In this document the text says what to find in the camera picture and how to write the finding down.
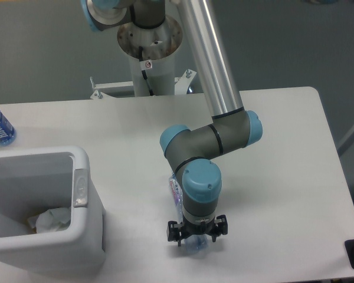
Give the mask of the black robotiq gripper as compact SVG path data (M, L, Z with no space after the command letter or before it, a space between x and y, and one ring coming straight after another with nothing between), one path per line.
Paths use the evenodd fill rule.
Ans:
M198 224L183 219L182 222L169 221L167 224L168 242L176 242L181 247L182 236L188 238L192 235L209 235L213 242L221 235L228 234L228 221L226 215L219 215L210 222L199 222Z

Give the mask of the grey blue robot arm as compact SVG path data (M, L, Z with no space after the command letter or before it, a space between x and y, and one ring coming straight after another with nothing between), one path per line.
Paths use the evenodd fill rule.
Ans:
M164 1L81 1L89 27L118 27L117 41L136 62L134 90L146 96L163 94L147 63L170 57L187 37L212 123L196 130L184 125L167 128L160 146L182 189L182 220L170 221L167 238L181 242L194 235L217 239L228 232L225 215L216 215L222 174L216 157L259 141L258 115L247 111L235 85L221 44L211 1L175 1L180 21L167 16Z

